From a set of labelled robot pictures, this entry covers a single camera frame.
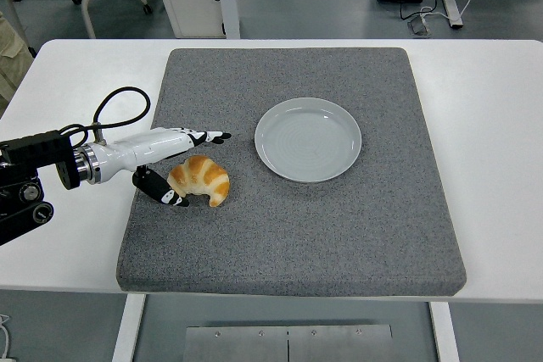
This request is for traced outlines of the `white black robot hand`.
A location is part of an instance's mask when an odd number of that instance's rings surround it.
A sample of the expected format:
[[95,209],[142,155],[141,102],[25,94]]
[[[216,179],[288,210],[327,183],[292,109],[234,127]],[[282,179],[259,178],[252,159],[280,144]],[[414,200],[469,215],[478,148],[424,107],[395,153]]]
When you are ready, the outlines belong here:
[[163,178],[148,166],[203,143],[221,144],[231,135],[221,131],[155,128],[111,144],[93,143],[90,182],[103,183],[122,170],[133,173],[134,185],[158,203],[188,206],[188,195],[206,195],[214,208],[230,190],[228,173],[212,159],[193,155]]

